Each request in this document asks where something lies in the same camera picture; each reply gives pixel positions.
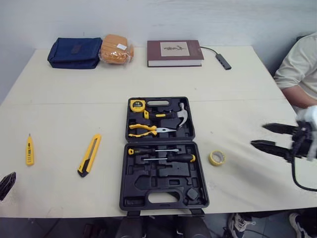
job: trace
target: bread in plastic bag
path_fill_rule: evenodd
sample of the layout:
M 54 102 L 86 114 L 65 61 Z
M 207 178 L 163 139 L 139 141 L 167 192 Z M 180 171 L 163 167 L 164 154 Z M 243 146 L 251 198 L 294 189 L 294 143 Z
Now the bread in plastic bag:
M 134 56 L 133 45 L 128 45 L 125 37 L 107 35 L 103 39 L 99 58 L 106 63 L 124 64 L 132 60 Z

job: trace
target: masking tape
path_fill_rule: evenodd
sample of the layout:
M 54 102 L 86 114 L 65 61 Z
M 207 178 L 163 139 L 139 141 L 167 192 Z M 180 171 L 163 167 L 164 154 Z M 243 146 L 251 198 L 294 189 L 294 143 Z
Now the masking tape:
M 212 151 L 209 155 L 209 162 L 214 166 L 222 165 L 226 162 L 226 156 L 219 150 Z

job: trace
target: navy blue bag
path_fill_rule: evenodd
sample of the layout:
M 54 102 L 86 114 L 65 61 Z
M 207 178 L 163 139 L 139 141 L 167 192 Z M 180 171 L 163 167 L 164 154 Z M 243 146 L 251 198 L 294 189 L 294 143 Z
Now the navy blue bag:
M 58 38 L 48 61 L 53 68 L 96 68 L 102 42 L 101 38 Z

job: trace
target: white table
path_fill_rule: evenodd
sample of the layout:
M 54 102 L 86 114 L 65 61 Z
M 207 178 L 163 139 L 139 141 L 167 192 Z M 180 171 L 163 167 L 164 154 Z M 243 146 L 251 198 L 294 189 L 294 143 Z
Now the white table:
M 317 206 L 316 193 L 293 183 L 290 164 L 250 145 L 267 139 L 289 146 L 289 137 L 261 125 L 294 124 L 292 108 L 251 47 L 215 49 L 232 70 L 223 70 L 205 51 L 203 67 L 147 68 L 142 48 L 127 66 L 61 70 L 48 66 L 48 51 L 36 51 L 0 107 L 0 176 L 17 172 L 15 186 L 0 203 L 0 217 L 125 215 L 119 194 L 127 99 L 132 96 L 189 98 L 210 198 L 206 213 Z M 35 145 L 31 167 L 25 165 L 28 133 Z M 91 173 L 81 178 L 76 170 L 96 133 L 102 135 L 98 154 Z M 208 162 L 216 149 L 227 156 L 221 167 Z

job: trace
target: open tool case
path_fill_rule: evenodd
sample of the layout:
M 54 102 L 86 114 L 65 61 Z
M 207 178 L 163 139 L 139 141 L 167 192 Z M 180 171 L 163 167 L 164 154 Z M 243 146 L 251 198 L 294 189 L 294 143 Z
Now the open tool case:
M 161 118 L 146 119 L 144 108 L 138 100 L 145 103 L 145 111 Z M 131 110 L 131 105 L 139 106 L 140 112 Z M 179 118 L 177 112 L 181 106 L 187 112 L 187 120 Z M 158 128 L 174 129 L 172 132 L 152 133 L 135 137 L 149 130 L 131 128 L 131 125 L 155 125 Z M 120 208 L 124 211 L 140 212 L 151 209 L 190 209 L 192 214 L 203 214 L 201 208 L 207 207 L 209 198 L 206 189 L 198 147 L 192 140 L 195 130 L 192 122 L 189 102 L 186 97 L 166 98 L 130 98 L 127 110 L 126 139 L 124 148 Z M 136 148 L 153 150 L 144 154 L 133 154 Z M 192 162 L 175 162 L 168 160 L 146 160 L 154 158 L 171 158 L 181 154 L 194 155 Z M 153 192 L 167 192 L 177 202 L 151 203 L 149 195 Z

